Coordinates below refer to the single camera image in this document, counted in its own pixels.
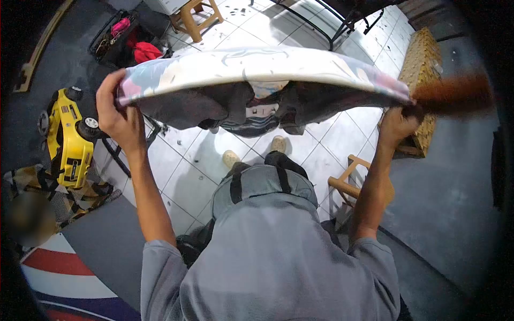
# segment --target red cloth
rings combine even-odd
[[[138,42],[134,48],[134,58],[138,64],[148,60],[162,57],[162,53],[152,44],[148,42]]]

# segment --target dark garment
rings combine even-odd
[[[271,165],[283,169],[288,169],[295,173],[300,174],[301,176],[309,179],[307,173],[303,169],[302,166],[293,162],[287,155],[281,153],[277,150],[273,150],[266,155],[264,159],[265,165]],[[228,179],[231,176],[236,174],[240,174],[247,168],[250,168],[251,165],[248,165],[243,162],[236,162],[227,175],[222,179],[222,182]],[[198,228],[191,232],[190,235],[179,235],[177,237],[177,248],[179,249],[185,264],[187,267],[191,267],[193,263],[195,263],[198,256],[205,249],[205,247],[209,244],[212,238],[212,232],[214,230],[214,218],[209,221],[204,227]],[[335,227],[334,224],[321,224],[324,230],[326,230],[330,236],[332,242],[339,248],[341,248],[341,244],[335,235]]]

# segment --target black pants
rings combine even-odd
[[[284,153],[278,152],[276,150],[269,152],[268,155],[266,155],[266,158],[264,159],[264,164],[275,166],[275,167],[281,167],[283,169],[288,169],[290,171],[293,171],[293,172],[296,172],[296,173],[302,175],[306,179],[309,179],[307,177],[307,173],[305,172],[303,167],[301,167],[300,165],[293,162]],[[248,165],[246,163],[237,162],[236,164],[234,164],[234,166],[232,166],[232,169],[228,172],[228,174],[222,179],[222,182],[224,180],[226,180],[227,178],[229,178],[235,174],[239,174],[242,171],[244,171],[245,169],[250,168],[250,167],[251,167],[251,165]]]

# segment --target chair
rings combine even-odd
[[[191,0],[188,3],[186,3],[182,8],[180,9],[180,15],[171,15],[170,20],[173,24],[173,27],[175,29],[178,29],[184,33],[187,33],[191,36],[191,39],[195,43],[199,43],[201,41],[201,34],[200,31],[203,29],[209,27],[212,22],[217,18],[220,23],[224,21],[221,13],[218,10],[218,6],[216,5],[216,2],[214,0],[209,0],[209,5],[202,2],[202,0]],[[203,6],[211,7],[214,12],[212,13],[212,16],[207,18],[204,22],[202,22],[200,25],[197,25],[195,23],[195,20],[193,18],[193,15],[191,14],[191,9],[194,9],[195,13],[200,13],[204,10]],[[184,23],[184,26],[186,28],[183,28],[179,25],[179,20],[182,19],[182,22]]]
[[[332,186],[333,188],[337,189],[339,194],[341,194],[341,197],[343,198],[344,202],[351,207],[354,207],[354,203],[350,202],[348,198],[346,197],[351,196],[354,199],[359,198],[360,194],[360,188],[352,186],[345,182],[345,180],[348,178],[348,176],[351,175],[351,173],[357,168],[357,165],[362,165],[366,167],[368,170],[370,169],[371,164],[366,162],[363,159],[360,159],[354,155],[348,156],[348,168],[344,171],[344,173],[339,177],[335,178],[330,176],[328,178],[328,185]],[[391,180],[388,181],[387,186],[385,187],[385,203],[386,205],[391,203],[391,201],[394,198],[394,187],[391,183]]]

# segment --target floor tile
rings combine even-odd
[[[132,185],[132,178],[127,179],[127,183],[125,184],[125,188],[123,189],[123,196],[135,207],[136,205],[136,195],[134,194],[134,186]]]
[[[251,6],[250,0],[227,0],[218,6],[223,19],[238,27],[264,8],[257,2]]]
[[[382,108],[378,107],[355,107],[346,111],[348,115],[357,124],[360,130],[368,138],[373,130],[377,127],[377,123],[382,117]]]
[[[299,26],[274,11],[265,10],[241,25],[241,29],[256,36],[270,46],[277,46]]]
[[[111,147],[112,147],[114,150],[116,150],[116,149],[118,148],[118,143],[117,143],[115,140],[110,139],[110,138],[107,138],[107,141],[110,141],[110,142],[111,142]],[[123,154],[123,155],[125,155],[125,156],[126,156],[126,154],[125,154],[125,151],[124,151],[124,150],[121,150],[120,154]]]
[[[400,8],[398,6],[388,6],[385,10],[393,17],[393,19],[398,20],[400,15],[402,14]]]
[[[378,56],[377,60],[375,61],[375,67],[394,79],[398,79],[398,76],[400,76],[400,69],[396,67],[394,61],[385,51],[382,51]]]
[[[342,24],[341,19],[333,15],[328,9],[321,10],[309,21],[323,30],[329,37],[333,37]]]
[[[314,37],[308,32],[308,27],[302,26],[289,35],[280,45],[327,50],[329,48],[328,41],[321,40],[320,42],[319,40],[319,36]]]
[[[181,36],[182,32],[175,33],[175,31],[173,31],[173,29],[170,28],[166,31],[162,38],[168,42],[168,48],[171,48],[180,39]]]
[[[216,183],[182,159],[162,192],[196,217],[209,202],[216,187]]]
[[[204,209],[202,210],[202,212],[198,215],[198,217],[196,219],[202,224],[209,223],[209,221],[212,219],[211,210],[212,210],[212,200],[209,200],[207,205],[205,205]]]
[[[302,163],[302,167],[307,172],[309,181],[314,185],[319,203],[328,195],[328,178],[339,177],[344,172],[344,168],[321,144],[314,148]]]
[[[129,162],[127,161],[125,155],[120,153],[119,157],[121,161],[128,167]],[[111,155],[107,156],[103,171],[101,172],[100,176],[104,181],[121,190],[122,193],[123,189],[125,188],[127,179],[129,178]]]
[[[259,137],[246,138],[238,135],[235,136],[239,138],[243,143],[247,144],[250,148],[252,148],[255,145],[255,143],[257,143],[257,141],[259,140]]]
[[[351,198],[350,196],[347,196],[346,198],[350,201],[355,201],[355,199]],[[335,188],[331,189],[329,195],[324,199],[323,202],[321,202],[320,207],[328,212],[330,218],[345,214],[351,209],[350,206],[346,205],[344,199]]]
[[[318,144],[318,141],[307,131],[305,131],[303,135],[290,135],[283,129],[277,128],[261,136],[253,147],[253,150],[262,157],[266,157],[270,151],[271,141],[276,135],[280,135],[286,139],[287,148],[285,154],[297,164],[303,163]]]
[[[271,0],[255,0],[253,3],[254,4],[260,4],[264,8],[266,8],[268,6],[272,6],[274,4],[274,2],[271,1]]]
[[[373,146],[367,142],[366,145],[362,148],[359,155],[357,155],[358,158],[365,160],[368,163],[371,163],[373,161],[373,157],[375,157],[375,149]],[[362,187],[362,184],[364,183],[364,179],[366,178],[366,175],[368,174],[368,169],[365,166],[357,165],[353,173],[350,174],[350,177],[355,181],[357,187]]]
[[[344,111],[321,140],[321,144],[336,157],[344,168],[348,167],[348,155],[358,155],[367,137]]]
[[[352,32],[350,39],[355,41],[355,43],[368,54],[373,62],[378,58],[378,55],[382,51],[382,47],[378,44],[375,38],[368,37],[358,30]]]
[[[409,48],[410,36],[400,26],[395,27],[391,33],[390,39],[398,47],[400,52],[405,56],[407,48]]]
[[[409,24],[409,22],[405,21],[404,19],[398,20],[396,25],[401,27],[408,35],[412,35],[416,32],[416,30],[414,30],[414,28]]]
[[[305,0],[285,0],[282,1],[282,4],[289,7],[291,10],[294,10],[298,14],[300,14],[305,19],[309,20],[313,16],[315,16],[318,12],[320,12],[322,9],[314,8],[310,5],[309,2]],[[302,21],[300,18],[298,18],[294,13],[289,12],[287,9],[284,9],[283,7],[279,5],[270,6],[267,9],[271,10],[278,10],[278,13],[286,14],[285,17],[290,19],[292,17],[292,22],[299,22],[299,25],[303,25],[304,21]]]
[[[105,148],[102,140],[97,140],[95,147],[93,148],[93,159],[95,161],[95,168],[98,173],[102,172],[107,155],[109,155],[109,152],[107,151],[107,148]]]
[[[317,211],[318,211],[318,217],[320,219],[320,223],[330,220],[330,214],[327,211],[325,211],[321,206],[318,207]]]
[[[400,12],[400,16],[398,16],[397,21],[409,22],[409,18],[407,18],[407,16],[403,12]]]
[[[159,136],[164,139],[169,146],[173,147],[174,150],[184,156],[200,132],[200,127],[191,127],[179,130],[171,126],[167,126],[167,131],[165,131],[164,134],[159,133]]]
[[[188,34],[184,34],[180,37],[180,40],[200,51],[213,50],[236,29],[237,26],[233,25],[229,21],[224,21],[204,29],[201,32],[201,41],[199,43],[195,43]]]
[[[266,47],[267,43],[239,28],[223,40],[216,49]]]
[[[325,136],[326,132],[330,129],[330,127],[334,124],[336,119],[339,117],[341,113],[333,115],[329,119],[322,121],[321,123],[310,123],[306,126],[306,130],[314,137],[317,141],[321,141],[323,136]]]
[[[248,165],[264,164],[264,158],[251,149],[243,157],[242,162]]]
[[[191,224],[191,226],[188,228],[185,234],[191,234],[191,232],[193,232],[195,229],[202,228],[204,226],[205,225],[203,225],[202,223],[198,222],[197,220],[194,220],[193,224]]]
[[[165,194],[161,194],[162,201],[170,216],[171,226],[175,232],[175,236],[184,234],[191,224],[194,222],[194,218],[181,209],[173,200],[167,197]]]
[[[325,7],[323,7],[319,2],[317,2],[316,0],[304,0],[304,2],[310,6],[311,8],[313,8],[314,10],[320,12],[321,10],[325,9]]]
[[[360,23],[358,26],[356,26],[355,29],[364,34],[364,31],[366,30],[366,24]],[[389,36],[382,29],[375,27],[371,28],[371,30],[364,36],[374,38],[376,42],[378,42],[378,44],[382,47],[386,45],[386,42],[389,39]]]
[[[148,160],[157,188],[162,190],[166,186],[181,159],[182,156],[166,144],[161,137],[155,138],[148,148]]]
[[[173,47],[171,47],[171,50],[173,50],[173,58],[181,57],[187,54],[200,52],[200,50],[196,49],[193,46],[190,46],[183,42],[182,40],[177,41]]]
[[[373,26],[373,28],[381,29],[386,35],[390,35],[396,25],[396,19],[393,18],[387,11],[384,11],[382,18]]]
[[[396,47],[396,45],[391,39],[387,40],[387,43],[385,44],[383,50],[387,52],[389,58],[391,58],[395,66],[398,67],[399,70],[401,70],[401,68],[403,67],[403,61],[405,60],[405,56],[400,51],[400,49]]]
[[[368,142],[373,146],[374,149],[377,148],[378,143],[378,127],[375,127],[370,137],[368,138]]]
[[[250,147],[223,128],[217,134],[204,130],[184,157],[214,182],[220,183],[229,171],[222,160],[223,153],[229,149],[243,158]]]
[[[336,49],[337,53],[341,53],[345,56],[355,58],[368,65],[373,66],[373,60],[368,56],[359,45],[357,45],[352,39],[346,39],[342,45]]]

